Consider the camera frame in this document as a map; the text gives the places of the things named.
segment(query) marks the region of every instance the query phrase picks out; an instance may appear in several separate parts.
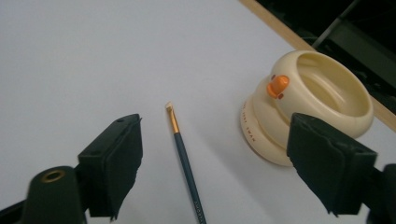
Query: white table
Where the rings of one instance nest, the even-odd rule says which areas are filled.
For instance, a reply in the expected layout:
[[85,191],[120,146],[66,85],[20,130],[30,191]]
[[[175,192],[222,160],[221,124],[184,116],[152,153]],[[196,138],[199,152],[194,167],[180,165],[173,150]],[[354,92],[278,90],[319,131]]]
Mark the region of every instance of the white table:
[[[139,113],[143,164],[116,223],[197,223],[172,101],[208,223],[364,223],[364,206],[328,215],[293,168],[256,156],[240,131],[242,104],[292,50],[236,0],[1,1],[0,209]],[[395,134],[379,120],[359,140],[379,169],[396,161]]]

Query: paintbrush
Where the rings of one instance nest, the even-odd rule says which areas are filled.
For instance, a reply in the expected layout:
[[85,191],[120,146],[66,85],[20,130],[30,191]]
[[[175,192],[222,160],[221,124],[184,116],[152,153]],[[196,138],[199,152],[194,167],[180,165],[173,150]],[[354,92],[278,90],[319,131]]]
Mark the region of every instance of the paintbrush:
[[181,138],[180,130],[177,125],[175,111],[171,102],[166,104],[166,111],[168,112],[169,119],[171,120],[178,156],[180,157],[181,165],[183,166],[184,176],[186,176],[187,184],[189,185],[190,195],[198,221],[200,224],[206,224],[204,210],[202,209],[201,201],[199,200],[198,189],[195,186],[194,177],[192,175],[189,157],[187,156],[187,151],[184,147],[183,139]]

